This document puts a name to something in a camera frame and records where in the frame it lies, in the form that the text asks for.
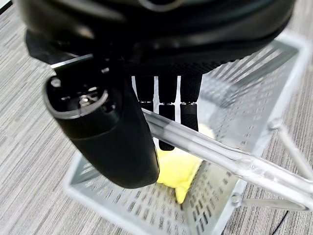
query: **robotic hand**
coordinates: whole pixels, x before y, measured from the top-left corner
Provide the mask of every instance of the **robotic hand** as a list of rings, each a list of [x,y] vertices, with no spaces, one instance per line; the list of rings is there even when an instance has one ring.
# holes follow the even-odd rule
[[[295,0],[16,0],[32,57],[52,65],[45,104],[76,147],[125,188],[154,183],[157,154],[141,108],[198,130],[202,74],[263,48]],[[136,78],[137,95],[131,87]],[[163,150],[174,147],[160,142]]]

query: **white basket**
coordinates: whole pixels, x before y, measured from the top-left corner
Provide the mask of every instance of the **white basket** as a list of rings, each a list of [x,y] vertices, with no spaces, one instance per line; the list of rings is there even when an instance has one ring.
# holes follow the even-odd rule
[[[134,235],[219,235],[241,204],[313,210],[311,180],[260,158],[278,129],[299,170],[313,179],[312,169],[276,120],[309,59],[309,45],[284,32],[263,50],[206,74],[198,119],[214,130],[216,141],[144,111],[153,136],[214,163],[203,162],[182,205],[176,203],[174,190],[164,185],[124,189],[111,183],[80,153],[65,176],[65,191]],[[242,201],[246,181],[288,200]]]

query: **yellow cloth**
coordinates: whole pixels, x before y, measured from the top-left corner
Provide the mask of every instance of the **yellow cloth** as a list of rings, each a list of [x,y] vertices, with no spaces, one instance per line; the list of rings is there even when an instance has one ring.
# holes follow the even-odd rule
[[[213,131],[204,125],[199,132],[214,139]],[[191,183],[201,165],[202,159],[178,148],[173,151],[157,150],[160,174],[157,182],[175,188],[178,203],[183,203]]]

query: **screw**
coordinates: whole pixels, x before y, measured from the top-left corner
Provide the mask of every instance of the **screw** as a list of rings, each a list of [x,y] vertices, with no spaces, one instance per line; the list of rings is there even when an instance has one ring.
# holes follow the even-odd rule
[[[51,85],[55,88],[61,87],[61,80],[59,78],[53,78],[51,80]]]

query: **floor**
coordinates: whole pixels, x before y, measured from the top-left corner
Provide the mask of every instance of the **floor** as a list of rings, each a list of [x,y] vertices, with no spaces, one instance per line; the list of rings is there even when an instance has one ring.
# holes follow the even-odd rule
[[[289,28],[313,40],[313,1],[298,0]],[[128,234],[68,198],[61,180],[75,152],[44,108],[41,89],[52,73],[30,58],[23,44],[25,27],[14,7],[0,16],[0,234]],[[284,115],[297,146],[313,164],[313,64]],[[276,138],[264,157],[295,170]],[[248,186],[246,196],[270,194]],[[239,208],[225,235],[272,234],[284,211]],[[313,234],[313,214],[290,212],[277,235]]]

